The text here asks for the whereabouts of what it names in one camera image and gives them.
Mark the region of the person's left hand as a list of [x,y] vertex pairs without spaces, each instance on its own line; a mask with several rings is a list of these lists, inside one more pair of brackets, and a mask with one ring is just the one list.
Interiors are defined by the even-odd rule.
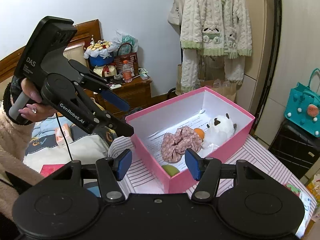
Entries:
[[21,82],[21,87],[24,94],[31,100],[35,101],[33,104],[26,104],[23,109],[19,110],[19,113],[23,118],[32,122],[39,122],[57,113],[57,110],[50,105],[44,105],[41,103],[42,98],[31,81],[26,78],[23,79]]

